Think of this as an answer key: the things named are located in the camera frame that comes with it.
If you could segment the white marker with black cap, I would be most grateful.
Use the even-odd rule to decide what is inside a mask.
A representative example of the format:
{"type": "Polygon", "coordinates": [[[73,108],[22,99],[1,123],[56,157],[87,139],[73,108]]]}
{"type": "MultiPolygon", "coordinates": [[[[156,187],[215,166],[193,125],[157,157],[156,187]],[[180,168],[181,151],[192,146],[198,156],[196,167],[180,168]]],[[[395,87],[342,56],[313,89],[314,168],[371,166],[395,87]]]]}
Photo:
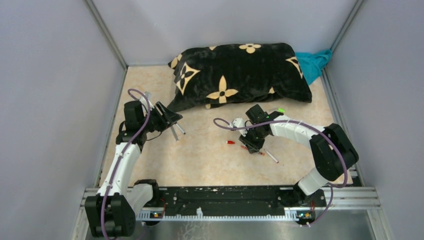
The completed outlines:
{"type": "Polygon", "coordinates": [[[176,123],[175,124],[176,125],[176,127],[182,132],[182,134],[183,135],[185,135],[186,134],[186,131],[180,126],[180,124],[179,123],[176,123]]]}

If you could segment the grey checkered pen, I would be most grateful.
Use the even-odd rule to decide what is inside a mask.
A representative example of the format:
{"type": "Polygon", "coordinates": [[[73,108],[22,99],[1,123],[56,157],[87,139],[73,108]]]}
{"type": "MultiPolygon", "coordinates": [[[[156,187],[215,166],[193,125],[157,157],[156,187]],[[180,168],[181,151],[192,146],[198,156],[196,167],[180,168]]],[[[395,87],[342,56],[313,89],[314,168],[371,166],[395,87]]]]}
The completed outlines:
{"type": "Polygon", "coordinates": [[[172,132],[172,134],[173,134],[174,139],[175,139],[176,141],[178,141],[178,140],[179,140],[179,138],[178,138],[178,135],[177,135],[176,130],[174,129],[174,126],[173,126],[173,125],[172,125],[172,126],[170,126],[170,130],[171,130],[171,132],[172,132]]]}

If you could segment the white marker with red tip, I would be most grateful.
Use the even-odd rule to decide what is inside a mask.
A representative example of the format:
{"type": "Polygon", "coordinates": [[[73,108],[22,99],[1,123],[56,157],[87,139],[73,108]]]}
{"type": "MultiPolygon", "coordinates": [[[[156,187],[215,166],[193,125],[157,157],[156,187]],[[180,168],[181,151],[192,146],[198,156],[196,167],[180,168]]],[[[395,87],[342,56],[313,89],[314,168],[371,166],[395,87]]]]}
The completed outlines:
{"type": "Polygon", "coordinates": [[[264,152],[276,163],[276,164],[278,164],[279,163],[279,161],[267,150],[267,149],[264,149],[264,152]]]}

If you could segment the clear highlighter with green cap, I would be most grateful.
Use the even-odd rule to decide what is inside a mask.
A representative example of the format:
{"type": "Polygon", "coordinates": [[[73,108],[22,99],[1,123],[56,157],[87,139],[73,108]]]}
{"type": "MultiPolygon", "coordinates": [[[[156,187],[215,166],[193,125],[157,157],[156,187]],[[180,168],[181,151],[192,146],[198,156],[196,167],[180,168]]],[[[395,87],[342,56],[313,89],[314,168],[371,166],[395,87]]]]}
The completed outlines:
{"type": "Polygon", "coordinates": [[[275,108],[271,108],[270,110],[269,110],[269,112],[270,113],[272,113],[272,112],[279,112],[279,113],[285,113],[285,110],[283,109],[283,108],[281,108],[281,107],[275,107],[275,108]]]}

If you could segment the red orange pen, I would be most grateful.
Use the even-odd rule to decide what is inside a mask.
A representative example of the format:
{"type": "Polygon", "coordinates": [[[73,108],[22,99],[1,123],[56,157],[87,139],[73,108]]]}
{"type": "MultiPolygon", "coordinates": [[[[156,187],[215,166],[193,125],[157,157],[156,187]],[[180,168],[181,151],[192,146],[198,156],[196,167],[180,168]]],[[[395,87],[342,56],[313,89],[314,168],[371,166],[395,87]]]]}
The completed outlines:
{"type": "MultiPolygon", "coordinates": [[[[241,147],[242,149],[245,149],[245,150],[249,151],[249,148],[248,148],[247,146],[245,146],[245,145],[241,145],[240,147],[241,147]]],[[[265,153],[263,153],[263,152],[261,152],[261,151],[254,152],[254,153],[259,154],[259,155],[261,155],[261,156],[265,156],[265,155],[266,155],[265,153]]]]}

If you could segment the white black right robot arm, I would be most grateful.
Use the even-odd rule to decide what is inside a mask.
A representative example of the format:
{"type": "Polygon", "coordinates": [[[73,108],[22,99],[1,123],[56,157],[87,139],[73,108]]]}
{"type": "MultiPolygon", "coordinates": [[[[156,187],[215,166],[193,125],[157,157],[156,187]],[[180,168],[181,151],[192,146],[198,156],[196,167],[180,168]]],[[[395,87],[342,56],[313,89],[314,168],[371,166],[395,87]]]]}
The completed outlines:
{"type": "Polygon", "coordinates": [[[239,130],[239,140],[249,153],[258,153],[268,136],[295,141],[312,152],[314,167],[281,198],[284,206],[307,206],[317,190],[346,175],[348,169],[359,160],[345,131],[336,123],[310,125],[294,120],[280,110],[271,113],[263,111],[258,104],[251,107],[246,116],[249,126],[242,118],[234,119],[230,125],[239,130]]]}

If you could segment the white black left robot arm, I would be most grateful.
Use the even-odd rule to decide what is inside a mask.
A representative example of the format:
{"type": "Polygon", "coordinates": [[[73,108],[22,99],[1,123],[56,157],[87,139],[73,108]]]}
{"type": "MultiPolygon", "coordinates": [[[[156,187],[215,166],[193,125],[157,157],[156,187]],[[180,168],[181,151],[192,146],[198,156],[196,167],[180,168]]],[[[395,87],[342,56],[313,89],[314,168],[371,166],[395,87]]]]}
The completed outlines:
{"type": "Polygon", "coordinates": [[[160,202],[158,183],[142,180],[128,191],[135,163],[141,156],[147,134],[164,132],[183,118],[161,102],[133,100],[124,104],[124,121],[115,139],[115,154],[104,183],[84,203],[93,237],[116,239],[130,237],[136,227],[136,215],[147,205],[160,202]]]}

